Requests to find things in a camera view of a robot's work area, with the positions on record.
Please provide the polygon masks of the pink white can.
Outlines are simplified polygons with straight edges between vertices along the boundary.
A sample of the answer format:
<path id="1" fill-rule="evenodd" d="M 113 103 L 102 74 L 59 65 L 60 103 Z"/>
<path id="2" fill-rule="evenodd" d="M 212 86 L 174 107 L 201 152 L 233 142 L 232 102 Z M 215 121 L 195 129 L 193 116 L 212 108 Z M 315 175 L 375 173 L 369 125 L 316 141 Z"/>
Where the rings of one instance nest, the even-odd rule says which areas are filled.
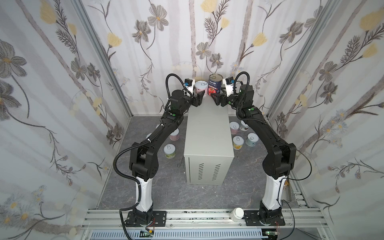
<path id="1" fill-rule="evenodd" d="M 204 97 L 206 97 L 208 94 L 208 86 L 208 83 L 205 81 L 197 81 L 194 86 L 195 92 L 197 94 L 204 93 Z"/>

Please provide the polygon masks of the blue red tomato can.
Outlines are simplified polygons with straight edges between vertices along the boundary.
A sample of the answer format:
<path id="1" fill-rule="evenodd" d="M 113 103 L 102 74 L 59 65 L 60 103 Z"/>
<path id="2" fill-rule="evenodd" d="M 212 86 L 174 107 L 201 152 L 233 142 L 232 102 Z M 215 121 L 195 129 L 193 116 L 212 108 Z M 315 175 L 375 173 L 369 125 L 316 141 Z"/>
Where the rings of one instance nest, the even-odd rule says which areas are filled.
<path id="1" fill-rule="evenodd" d="M 219 94 L 223 83 L 223 76 L 220 74 L 211 74 L 209 76 L 208 94 Z"/>

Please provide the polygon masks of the yellow label can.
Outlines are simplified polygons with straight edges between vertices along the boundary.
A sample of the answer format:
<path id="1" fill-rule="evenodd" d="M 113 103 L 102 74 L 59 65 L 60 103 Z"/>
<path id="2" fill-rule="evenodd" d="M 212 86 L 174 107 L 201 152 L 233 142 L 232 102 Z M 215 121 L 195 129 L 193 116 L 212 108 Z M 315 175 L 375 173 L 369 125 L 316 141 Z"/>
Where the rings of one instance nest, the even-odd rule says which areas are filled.
<path id="1" fill-rule="evenodd" d="M 240 150 L 245 143 L 245 140 L 240 136 L 233 137 L 233 148 L 235 150 Z"/>

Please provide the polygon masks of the green label can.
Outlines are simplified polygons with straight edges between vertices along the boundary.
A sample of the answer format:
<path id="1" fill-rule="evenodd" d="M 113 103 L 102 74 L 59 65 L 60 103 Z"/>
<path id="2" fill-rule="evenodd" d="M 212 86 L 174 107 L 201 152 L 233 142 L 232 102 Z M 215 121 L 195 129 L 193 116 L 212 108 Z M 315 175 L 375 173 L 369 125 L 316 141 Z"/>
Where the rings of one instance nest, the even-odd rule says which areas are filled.
<path id="1" fill-rule="evenodd" d="M 166 158 L 173 159 L 176 156 L 176 147 L 172 144 L 167 144 L 164 146 L 164 153 Z"/>

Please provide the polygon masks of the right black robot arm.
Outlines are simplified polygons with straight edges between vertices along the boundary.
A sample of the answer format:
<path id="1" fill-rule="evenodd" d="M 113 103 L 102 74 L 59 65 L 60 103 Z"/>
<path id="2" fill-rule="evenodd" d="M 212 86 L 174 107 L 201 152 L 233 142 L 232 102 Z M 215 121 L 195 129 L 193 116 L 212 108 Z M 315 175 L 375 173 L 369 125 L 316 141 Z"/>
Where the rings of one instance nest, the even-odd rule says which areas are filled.
<path id="1" fill-rule="evenodd" d="M 240 72 L 235 78 L 222 80 L 224 93 L 212 93 L 216 105 L 230 106 L 239 120 L 245 122 L 259 137 L 267 150 L 263 170 L 267 175 L 266 188 L 254 217 L 248 217 L 251 225 L 284 226 L 282 214 L 282 192 L 284 183 L 290 179 L 294 168 L 296 152 L 294 144 L 283 140 L 265 120 L 262 112 L 253 104 L 254 90 L 250 75 Z"/>

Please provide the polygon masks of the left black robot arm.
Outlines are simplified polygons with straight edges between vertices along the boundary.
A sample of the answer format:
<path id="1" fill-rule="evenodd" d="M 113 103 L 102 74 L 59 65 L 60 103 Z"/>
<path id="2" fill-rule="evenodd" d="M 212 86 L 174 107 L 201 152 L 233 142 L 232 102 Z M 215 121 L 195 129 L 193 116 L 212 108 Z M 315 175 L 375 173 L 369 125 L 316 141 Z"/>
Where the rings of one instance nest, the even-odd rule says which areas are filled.
<path id="1" fill-rule="evenodd" d="M 113 161 L 114 171 L 136 184 L 136 202 L 132 207 L 119 210 L 122 226 L 133 227 L 135 225 L 149 226 L 155 223 L 152 181 L 159 169 L 158 151 L 184 120 L 184 114 L 191 106 L 198 107 L 202 104 L 204 94 L 194 94 L 194 79 L 184 81 L 176 74 L 169 74 L 165 79 L 168 101 L 164 113 L 160 118 L 160 124 L 140 143 L 133 143 L 131 147 L 118 153 Z M 130 153 L 129 176 L 122 173 L 117 166 L 119 158 Z"/>

